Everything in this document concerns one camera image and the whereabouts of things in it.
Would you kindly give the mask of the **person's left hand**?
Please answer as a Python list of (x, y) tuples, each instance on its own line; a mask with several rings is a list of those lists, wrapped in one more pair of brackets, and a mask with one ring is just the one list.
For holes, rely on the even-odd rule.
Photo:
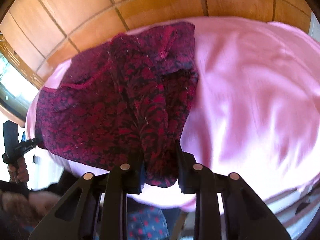
[(29, 173), (23, 157), (17, 160), (16, 165), (9, 164), (8, 172), (10, 175), (10, 181), (13, 183), (27, 183), (29, 181)]

